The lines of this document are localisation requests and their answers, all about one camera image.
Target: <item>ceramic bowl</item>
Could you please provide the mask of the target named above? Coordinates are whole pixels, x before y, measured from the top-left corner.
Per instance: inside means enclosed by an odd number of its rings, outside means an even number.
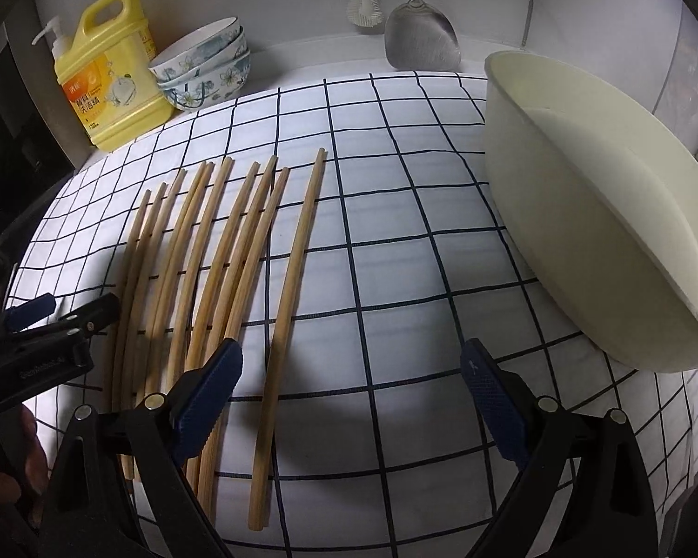
[[[251,70],[251,53],[240,55],[190,81],[173,80],[160,84],[168,102],[181,111],[196,111],[233,96],[246,83]]]
[[[158,82],[175,80],[225,50],[240,33],[237,17],[216,20],[173,42],[148,67]]]
[[[490,190],[540,283],[625,365],[697,368],[698,162],[573,66],[505,52],[485,68]]]
[[[187,71],[174,80],[158,81],[158,85],[161,86],[162,89],[164,85],[169,84],[172,81],[180,84],[183,81],[195,80],[195,78],[205,75],[207,72],[217,68],[218,66],[222,66],[225,63],[238,59],[246,52],[247,49],[248,45],[246,44],[246,34],[241,29],[238,37],[236,37],[235,40],[232,40],[227,47],[220,50],[217,54],[211,56],[209,59],[201,63],[201,65],[195,66],[194,69]]]

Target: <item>dish soap bottle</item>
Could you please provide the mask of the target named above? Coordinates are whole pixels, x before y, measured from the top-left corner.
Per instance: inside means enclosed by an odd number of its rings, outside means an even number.
[[[121,3],[121,12],[97,23],[98,13],[114,2]],[[92,3],[82,13],[72,42],[62,35],[55,17],[34,44],[47,32],[55,36],[57,81],[98,148],[113,151],[168,121],[173,107],[147,69],[157,52],[140,0]]]

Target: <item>gray wall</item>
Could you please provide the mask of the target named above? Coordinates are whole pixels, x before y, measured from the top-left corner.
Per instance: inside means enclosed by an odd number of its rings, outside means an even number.
[[[36,0],[43,21],[59,14],[72,33],[95,0]],[[348,0],[142,0],[161,49],[217,18],[236,14],[254,52],[292,52],[288,65],[374,59],[382,37],[347,22]],[[385,14],[405,0],[380,0]],[[463,57],[469,39],[552,56],[601,76],[698,150],[698,24],[680,0],[428,0],[448,15]],[[342,40],[331,40],[344,36]],[[315,47],[305,40],[321,40]],[[309,51],[309,59],[303,53]]]

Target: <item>stack of bowls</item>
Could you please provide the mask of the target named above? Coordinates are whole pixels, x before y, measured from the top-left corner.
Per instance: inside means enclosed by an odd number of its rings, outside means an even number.
[[[195,111],[237,95],[251,70],[251,52],[236,17],[185,35],[150,61],[170,104]]]

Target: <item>checkered tablecloth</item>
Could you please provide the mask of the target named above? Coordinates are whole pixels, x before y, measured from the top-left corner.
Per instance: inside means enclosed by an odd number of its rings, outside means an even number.
[[[516,474],[459,376],[471,337],[536,395],[583,413],[624,409],[660,519],[698,467],[698,371],[655,375],[613,361],[519,256],[486,182],[485,96],[483,77],[389,73],[242,97],[176,117],[83,169],[39,225],[12,302],[51,292],[63,314],[113,288],[143,190],[231,156],[218,236],[252,161],[277,154],[292,168],[242,333],[245,366],[216,474],[216,528],[236,557],[464,556]],[[267,322],[319,147],[329,159],[281,386],[270,524],[255,533],[246,514]],[[100,401],[104,344],[93,339],[97,367],[86,378],[28,402],[50,459],[73,409]],[[555,533],[572,476],[567,467],[536,551]],[[137,491],[150,543],[166,554]]]

